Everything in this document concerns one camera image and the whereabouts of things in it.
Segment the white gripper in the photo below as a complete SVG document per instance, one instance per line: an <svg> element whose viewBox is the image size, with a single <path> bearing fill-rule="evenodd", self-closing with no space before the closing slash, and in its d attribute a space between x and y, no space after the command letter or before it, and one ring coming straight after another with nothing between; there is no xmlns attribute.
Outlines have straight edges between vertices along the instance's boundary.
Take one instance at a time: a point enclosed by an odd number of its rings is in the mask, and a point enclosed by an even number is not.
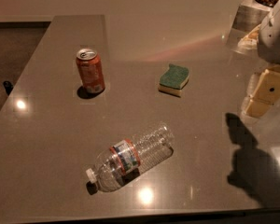
<svg viewBox="0 0 280 224"><path fill-rule="evenodd" d="M280 64L280 0L259 28L258 55L268 63ZM249 117L262 117L280 99L280 67L254 73L246 87L241 108Z"/></svg>

